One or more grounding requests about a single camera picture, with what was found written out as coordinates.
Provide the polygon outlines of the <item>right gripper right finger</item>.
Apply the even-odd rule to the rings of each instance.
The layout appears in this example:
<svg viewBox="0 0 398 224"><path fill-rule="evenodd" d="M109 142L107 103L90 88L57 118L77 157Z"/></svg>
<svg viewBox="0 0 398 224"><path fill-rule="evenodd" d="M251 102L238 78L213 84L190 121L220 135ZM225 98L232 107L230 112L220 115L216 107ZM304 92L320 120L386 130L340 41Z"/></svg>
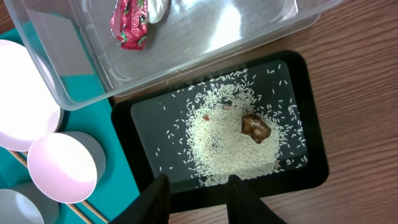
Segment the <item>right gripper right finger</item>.
<svg viewBox="0 0 398 224"><path fill-rule="evenodd" d="M229 224L287 224L237 175L229 176L226 195Z"/></svg>

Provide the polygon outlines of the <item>red snack wrapper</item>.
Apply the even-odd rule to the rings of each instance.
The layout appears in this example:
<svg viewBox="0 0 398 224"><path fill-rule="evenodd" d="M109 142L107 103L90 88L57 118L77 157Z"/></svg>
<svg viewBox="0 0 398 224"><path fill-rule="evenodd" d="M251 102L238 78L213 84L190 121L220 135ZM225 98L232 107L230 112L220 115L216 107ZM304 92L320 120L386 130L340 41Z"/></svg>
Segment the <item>red snack wrapper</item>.
<svg viewBox="0 0 398 224"><path fill-rule="evenodd" d="M142 50L146 44L148 0L117 0L109 22L111 32L125 50Z"/></svg>

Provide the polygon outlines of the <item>brown food chunk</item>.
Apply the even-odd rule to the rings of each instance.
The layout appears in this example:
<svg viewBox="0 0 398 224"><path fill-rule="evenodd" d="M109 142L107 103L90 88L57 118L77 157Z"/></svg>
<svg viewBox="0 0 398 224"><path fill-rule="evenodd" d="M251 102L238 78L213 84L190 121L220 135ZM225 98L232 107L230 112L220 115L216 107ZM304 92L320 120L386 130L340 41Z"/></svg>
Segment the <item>brown food chunk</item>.
<svg viewBox="0 0 398 224"><path fill-rule="evenodd" d="M241 118L241 132L260 144L271 135L271 128L256 114L247 114Z"/></svg>

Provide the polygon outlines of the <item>pink small bowl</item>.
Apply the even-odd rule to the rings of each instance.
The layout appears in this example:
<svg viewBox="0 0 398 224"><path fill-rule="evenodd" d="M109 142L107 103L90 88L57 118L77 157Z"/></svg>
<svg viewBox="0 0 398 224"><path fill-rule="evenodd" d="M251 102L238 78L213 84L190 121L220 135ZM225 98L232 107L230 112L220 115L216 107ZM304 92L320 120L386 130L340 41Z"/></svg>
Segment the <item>pink small bowl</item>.
<svg viewBox="0 0 398 224"><path fill-rule="evenodd" d="M78 203L95 190L106 169L101 144L80 131L50 133L28 151L27 166L37 188L60 203Z"/></svg>

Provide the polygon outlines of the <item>pile of rice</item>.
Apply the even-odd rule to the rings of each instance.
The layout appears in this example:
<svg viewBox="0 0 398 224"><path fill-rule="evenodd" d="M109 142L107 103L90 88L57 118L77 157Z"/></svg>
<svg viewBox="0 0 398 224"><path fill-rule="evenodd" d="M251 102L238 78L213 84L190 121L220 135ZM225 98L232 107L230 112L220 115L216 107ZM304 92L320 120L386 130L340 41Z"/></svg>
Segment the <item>pile of rice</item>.
<svg viewBox="0 0 398 224"><path fill-rule="evenodd" d="M167 142L180 144L178 155L202 187L224 184L231 174L255 179L282 170L279 157L292 130L283 126L280 106L259 104L262 96L253 84L248 71L241 70L218 83L189 86L195 96L182 92L183 116L172 122ZM260 116L271 128L260 144L241 132L241 118L247 114Z"/></svg>

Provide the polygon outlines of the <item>white tissue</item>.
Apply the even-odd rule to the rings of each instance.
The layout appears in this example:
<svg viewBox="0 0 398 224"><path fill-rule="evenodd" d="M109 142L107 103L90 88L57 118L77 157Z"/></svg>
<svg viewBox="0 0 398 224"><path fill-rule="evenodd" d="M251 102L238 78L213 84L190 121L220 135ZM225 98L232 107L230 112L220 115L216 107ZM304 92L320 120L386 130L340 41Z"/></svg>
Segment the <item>white tissue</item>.
<svg viewBox="0 0 398 224"><path fill-rule="evenodd" d="M167 11L169 0L148 0L148 22L156 24Z"/></svg>

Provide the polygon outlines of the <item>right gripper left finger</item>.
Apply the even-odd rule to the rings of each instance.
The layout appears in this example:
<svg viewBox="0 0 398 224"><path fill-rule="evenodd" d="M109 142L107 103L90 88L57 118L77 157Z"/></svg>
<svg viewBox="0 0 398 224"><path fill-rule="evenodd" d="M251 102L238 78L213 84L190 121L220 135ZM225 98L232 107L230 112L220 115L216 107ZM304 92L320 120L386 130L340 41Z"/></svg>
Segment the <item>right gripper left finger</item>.
<svg viewBox="0 0 398 224"><path fill-rule="evenodd" d="M168 224L170 182L165 174L156 179L110 224Z"/></svg>

